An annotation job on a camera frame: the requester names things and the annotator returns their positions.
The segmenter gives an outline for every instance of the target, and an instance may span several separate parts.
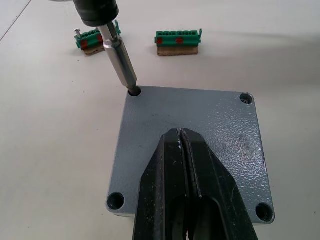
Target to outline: metal shaft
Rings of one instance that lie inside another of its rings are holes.
[[[141,90],[137,87],[136,73],[125,44],[122,38],[118,36],[113,22],[108,22],[106,25],[99,26],[98,28],[104,40],[103,47],[122,85],[128,88],[130,95],[138,96]]]

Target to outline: screw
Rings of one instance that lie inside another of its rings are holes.
[[[81,38],[81,34],[80,34],[80,29],[79,28],[76,28],[75,30],[74,30],[74,33],[76,34],[76,36],[78,37],[78,38]]]

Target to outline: green terminal block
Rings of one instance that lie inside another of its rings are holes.
[[[118,35],[120,35],[121,31],[119,29],[118,22],[115,21],[114,23],[115,23],[116,32],[118,33]],[[102,45],[104,42],[104,40],[101,36],[101,33],[97,28],[92,31],[84,32],[84,33],[80,34],[80,36],[81,37],[76,35],[76,36],[74,36],[74,38],[76,40],[76,45],[77,45],[78,49],[81,49],[81,50],[86,50],[86,49],[91,49],[91,48],[97,47],[99,45]]]
[[[157,47],[198,47],[202,29],[194,31],[157,31],[154,43]]]

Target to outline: textured metal surface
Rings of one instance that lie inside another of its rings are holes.
[[[273,213],[274,207],[254,101],[241,102],[242,92],[150,86],[141,91],[127,95],[110,179],[108,195],[123,194],[124,205],[108,210],[135,214],[140,179],[160,137],[172,128],[188,128],[204,137],[232,174],[251,221],[265,223],[256,206],[265,203]]]

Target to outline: screw hole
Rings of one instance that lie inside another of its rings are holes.
[[[261,221],[264,221],[266,223],[270,222],[274,215],[271,207],[263,202],[259,203],[255,207],[255,213]]]
[[[141,94],[141,88],[135,87],[135,88],[128,88],[128,94],[132,97],[137,97]]]
[[[125,198],[120,192],[114,192],[106,201],[109,208],[112,210],[119,210],[125,204]]]
[[[251,104],[253,102],[252,96],[250,94],[248,94],[248,93],[242,93],[240,95],[240,100],[244,104]]]

